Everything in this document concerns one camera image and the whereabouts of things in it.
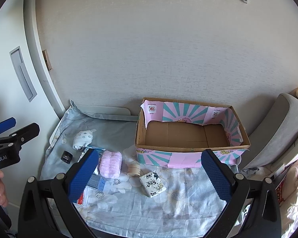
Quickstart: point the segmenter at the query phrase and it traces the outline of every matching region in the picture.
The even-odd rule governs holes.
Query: blue clamp handle
[[[16,124],[16,121],[13,117],[0,122],[0,134],[13,128],[15,126],[15,124]]]

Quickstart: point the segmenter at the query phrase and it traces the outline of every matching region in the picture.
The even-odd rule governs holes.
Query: white cloth
[[[298,227],[298,189],[280,204],[282,238],[290,237]]]
[[[93,140],[93,132],[91,130],[80,131],[76,134],[73,141],[73,149],[85,149]]]

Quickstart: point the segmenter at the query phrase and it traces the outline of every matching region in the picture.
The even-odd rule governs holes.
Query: pink fabric
[[[282,197],[286,200],[296,189],[298,189],[298,160],[291,166],[285,177],[282,188]]]
[[[280,203],[282,238],[290,238],[298,227],[298,160],[291,166],[282,187]]]
[[[194,168],[201,167],[201,153],[185,152],[172,153],[168,168]]]
[[[99,172],[104,178],[118,178],[122,156],[120,152],[104,151],[99,165]]]

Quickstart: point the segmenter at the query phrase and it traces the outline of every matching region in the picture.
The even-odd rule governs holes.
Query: blue gripper pad
[[[202,152],[201,163],[219,198],[228,203],[232,198],[231,183],[227,180],[207,151]]]
[[[98,162],[98,151],[89,149],[82,159],[78,163],[73,164],[67,171],[65,185],[68,191],[67,196],[71,202],[77,201],[82,195]]]
[[[0,134],[15,126],[16,121],[13,117],[0,122]]]

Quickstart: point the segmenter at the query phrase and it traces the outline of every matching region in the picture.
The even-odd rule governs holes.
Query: bed
[[[79,131],[93,131],[93,146],[120,151],[123,155],[120,177],[106,179],[103,192],[89,189],[87,206],[77,206],[91,228],[144,238],[201,237],[208,231],[226,202],[219,199],[203,168],[169,169],[142,164],[141,175],[155,170],[167,187],[166,192],[148,198],[139,179],[126,174],[128,165],[137,160],[134,137],[138,117],[120,109],[111,112],[124,115],[80,109],[71,101],[50,139],[40,179],[54,178],[77,162],[81,152],[73,149],[72,144]],[[60,160],[64,150],[73,154],[70,164]]]

